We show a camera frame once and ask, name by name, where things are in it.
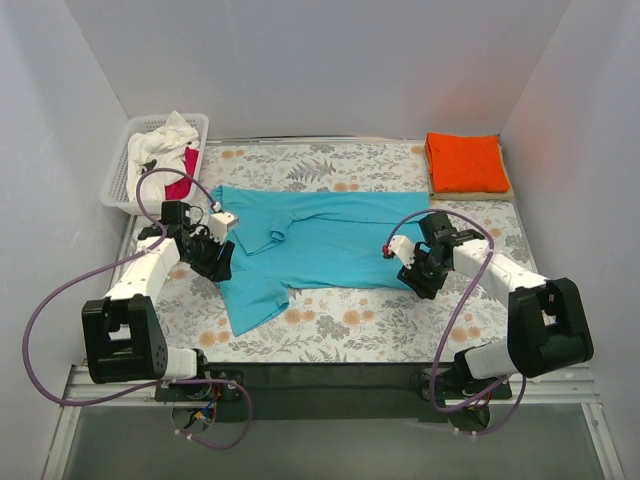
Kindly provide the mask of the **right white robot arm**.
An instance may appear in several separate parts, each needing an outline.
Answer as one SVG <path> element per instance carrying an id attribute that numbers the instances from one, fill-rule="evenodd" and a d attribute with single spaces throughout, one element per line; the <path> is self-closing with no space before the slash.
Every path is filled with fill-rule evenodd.
<path id="1" fill-rule="evenodd" d="M 495 250 L 490 234 L 476 224 L 459 230 L 450 213 L 414 213 L 423 239 L 414 243 L 392 232 L 382 248 L 397 258 L 397 278 L 419 298 L 432 300 L 451 272 L 470 279 L 462 298 L 481 287 L 507 310 L 505 339 L 455 354 L 445 371 L 434 363 L 427 375 L 429 395 L 455 389 L 475 397 L 493 381 L 520 374 L 526 379 L 591 360 L 594 345 L 578 286 L 568 278 L 548 279 Z"/>

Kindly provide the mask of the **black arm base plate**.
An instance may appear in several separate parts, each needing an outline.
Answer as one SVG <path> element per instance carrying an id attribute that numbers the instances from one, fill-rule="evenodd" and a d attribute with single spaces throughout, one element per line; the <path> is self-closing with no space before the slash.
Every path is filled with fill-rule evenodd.
<path id="1" fill-rule="evenodd" d="M 454 383 L 445 362 L 436 379 L 437 405 L 464 400 L 495 379 Z M 431 363 L 208 363 L 206 377 L 233 380 L 249 393 L 254 420 L 417 419 L 442 423 L 429 401 Z M 244 420 L 246 404 L 233 386 L 156 387 L 154 400 L 195 407 L 217 394 L 216 420 Z"/>

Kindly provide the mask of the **teal t shirt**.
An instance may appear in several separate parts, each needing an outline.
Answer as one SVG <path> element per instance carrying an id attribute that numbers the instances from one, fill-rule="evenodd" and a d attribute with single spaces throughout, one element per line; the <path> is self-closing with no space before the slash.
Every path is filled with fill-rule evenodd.
<path id="1" fill-rule="evenodd" d="M 220 285 L 232 332 L 241 336 L 289 306 L 292 289 L 400 289 L 398 263 L 382 256 L 393 227 L 428 208 L 421 192 L 212 192 L 239 224 L 232 277 Z"/>

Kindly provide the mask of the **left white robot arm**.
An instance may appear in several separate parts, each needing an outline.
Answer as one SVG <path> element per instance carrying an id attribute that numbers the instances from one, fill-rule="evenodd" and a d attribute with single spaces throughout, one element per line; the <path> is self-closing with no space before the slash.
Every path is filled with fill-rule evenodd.
<path id="1" fill-rule="evenodd" d="M 138 236 L 135 259 L 99 300 L 85 303 L 81 316 L 91 379 L 97 384 L 139 380 L 178 381 L 193 400 L 213 386 L 197 349 L 167 344 L 156 303 L 171 270 L 187 264 L 200 277 L 220 283 L 231 278 L 235 244 L 228 239 L 238 217 L 216 208 L 194 224 L 191 206 L 162 204 L 160 218 Z"/>

